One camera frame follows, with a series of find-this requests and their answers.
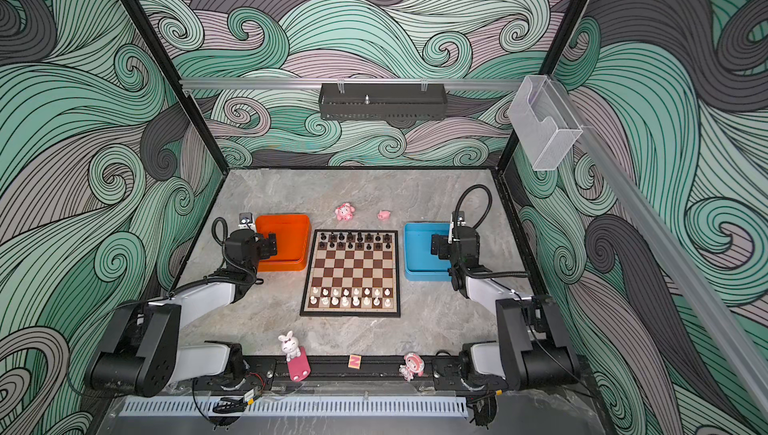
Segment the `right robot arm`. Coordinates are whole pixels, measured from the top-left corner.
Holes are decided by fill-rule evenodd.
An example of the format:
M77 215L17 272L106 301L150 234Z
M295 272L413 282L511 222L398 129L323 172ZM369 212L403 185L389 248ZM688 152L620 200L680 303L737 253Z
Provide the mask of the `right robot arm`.
M451 213L448 234L432 237L432 253L449 262L453 289L487 309L496 320L495 341L470 343L460 351L460 378L472 390L491 392L578 384L580 365L554 300L524 295L501 282L503 278L526 279L526 272L492 271L480 263L478 228L492 204L487 186L470 186Z

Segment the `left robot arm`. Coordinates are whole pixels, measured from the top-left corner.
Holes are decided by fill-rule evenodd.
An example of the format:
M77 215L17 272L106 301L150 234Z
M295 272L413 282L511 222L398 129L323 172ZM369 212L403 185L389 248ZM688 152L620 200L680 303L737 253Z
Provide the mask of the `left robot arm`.
M246 214L231 233L219 236L218 227L228 228L221 217L211 227L223 258L214 273L181 285L163 298L126 302L114 310L85 370L87 389L149 398L169 384L186 380L222 377L227 390L244 383L248 365L240 344L179 345L182 328L238 302L262 284L259 263L278 254L277 235L256 232Z

